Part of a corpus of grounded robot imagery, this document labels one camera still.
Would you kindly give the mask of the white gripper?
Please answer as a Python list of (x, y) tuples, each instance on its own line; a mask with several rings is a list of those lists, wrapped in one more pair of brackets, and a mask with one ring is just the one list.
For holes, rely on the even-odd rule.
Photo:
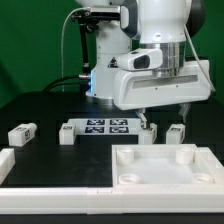
[(151, 71), (120, 70), (113, 88), (115, 105), (121, 110), (138, 109), (136, 114), (143, 129), (147, 128), (145, 108), (181, 104), (179, 114), (186, 121), (189, 102), (206, 100), (210, 94), (209, 83), (196, 61), (186, 62), (173, 77), (155, 77)]

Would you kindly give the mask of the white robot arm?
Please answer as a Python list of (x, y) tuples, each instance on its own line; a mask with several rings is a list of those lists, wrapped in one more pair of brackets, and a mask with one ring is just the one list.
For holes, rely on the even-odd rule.
[(96, 34), (97, 62), (87, 96), (140, 118), (151, 107), (206, 100), (209, 62), (185, 59), (187, 23), (200, 0), (77, 0), (82, 34)]

